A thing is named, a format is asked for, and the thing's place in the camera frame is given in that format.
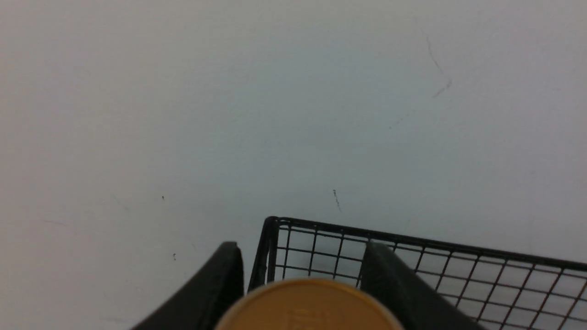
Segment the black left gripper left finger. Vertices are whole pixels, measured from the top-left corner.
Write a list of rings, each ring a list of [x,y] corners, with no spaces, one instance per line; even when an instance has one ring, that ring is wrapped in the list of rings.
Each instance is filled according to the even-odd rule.
[[[213,330],[244,296],[244,266],[236,242],[223,242],[189,281],[135,330]]]

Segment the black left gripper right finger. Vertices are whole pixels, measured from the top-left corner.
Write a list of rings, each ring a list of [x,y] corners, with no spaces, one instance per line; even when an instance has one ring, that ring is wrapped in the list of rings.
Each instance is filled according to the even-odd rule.
[[[428,286],[383,243],[369,242],[365,246],[360,290],[394,314],[405,330],[483,329]]]

